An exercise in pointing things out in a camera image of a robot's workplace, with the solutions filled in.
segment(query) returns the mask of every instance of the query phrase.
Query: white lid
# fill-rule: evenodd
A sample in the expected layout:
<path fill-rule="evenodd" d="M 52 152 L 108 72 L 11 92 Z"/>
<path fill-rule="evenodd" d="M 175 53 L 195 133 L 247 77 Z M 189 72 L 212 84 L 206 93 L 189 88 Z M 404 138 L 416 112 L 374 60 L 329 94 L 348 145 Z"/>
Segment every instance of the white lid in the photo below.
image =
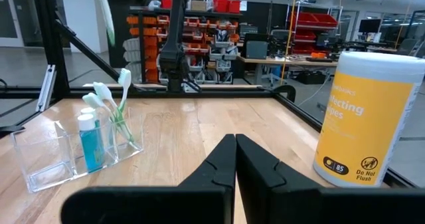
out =
<path fill-rule="evenodd" d="M 96 119 L 96 110 L 92 107 L 83 108 L 80 112 L 81 114 L 91 114 Z"/>
<path fill-rule="evenodd" d="M 78 128 L 80 131 L 93 130 L 96 125 L 94 123 L 94 116 L 91 114 L 82 114 L 77 117 Z"/>
<path fill-rule="evenodd" d="M 339 72 L 395 82 L 422 82 L 425 59 L 413 56 L 368 52 L 342 52 L 338 60 Z"/>

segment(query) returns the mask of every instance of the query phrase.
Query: yellow label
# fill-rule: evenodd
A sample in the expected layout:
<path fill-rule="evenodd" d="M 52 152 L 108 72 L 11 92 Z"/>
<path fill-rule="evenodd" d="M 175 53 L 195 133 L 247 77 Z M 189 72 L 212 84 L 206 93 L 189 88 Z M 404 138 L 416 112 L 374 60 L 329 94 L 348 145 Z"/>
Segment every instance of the yellow label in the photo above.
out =
<path fill-rule="evenodd" d="M 316 163 L 343 181 L 374 185 L 413 85 L 336 72 Z"/>

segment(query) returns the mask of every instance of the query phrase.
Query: clear acrylic organizer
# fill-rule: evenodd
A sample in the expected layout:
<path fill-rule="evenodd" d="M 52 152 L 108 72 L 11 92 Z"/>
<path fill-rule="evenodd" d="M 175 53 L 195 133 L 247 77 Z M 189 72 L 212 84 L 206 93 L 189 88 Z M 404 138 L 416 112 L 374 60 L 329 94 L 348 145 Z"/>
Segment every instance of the clear acrylic organizer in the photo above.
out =
<path fill-rule="evenodd" d="M 127 109 L 124 121 L 113 123 L 98 114 L 96 128 L 103 146 L 103 162 L 88 170 L 80 141 L 78 121 L 56 121 L 11 134 L 17 160 L 31 193 L 110 167 L 143 151 L 143 116 Z"/>

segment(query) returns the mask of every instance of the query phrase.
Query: disinfecting wipes canister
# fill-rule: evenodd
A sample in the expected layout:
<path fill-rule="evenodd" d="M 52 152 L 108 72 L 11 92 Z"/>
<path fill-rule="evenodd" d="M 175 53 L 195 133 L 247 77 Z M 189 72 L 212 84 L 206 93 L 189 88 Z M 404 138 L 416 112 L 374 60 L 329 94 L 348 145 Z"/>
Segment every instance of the disinfecting wipes canister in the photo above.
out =
<path fill-rule="evenodd" d="M 424 73 L 420 58 L 342 53 L 316 149 L 316 172 L 340 187 L 380 186 Z"/>

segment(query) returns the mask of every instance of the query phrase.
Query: white cap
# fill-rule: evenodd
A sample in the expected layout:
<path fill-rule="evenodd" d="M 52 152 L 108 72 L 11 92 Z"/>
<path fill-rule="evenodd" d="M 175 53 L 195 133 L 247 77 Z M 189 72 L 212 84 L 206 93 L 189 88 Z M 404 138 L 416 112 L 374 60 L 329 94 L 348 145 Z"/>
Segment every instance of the white cap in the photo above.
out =
<path fill-rule="evenodd" d="M 83 108 L 80 112 L 81 114 L 91 114 L 96 119 L 96 110 L 92 107 Z"/>
<path fill-rule="evenodd" d="M 82 114 L 77 117 L 78 120 L 78 128 L 80 131 L 88 131 L 96 128 L 94 123 L 94 117 L 91 114 Z"/>

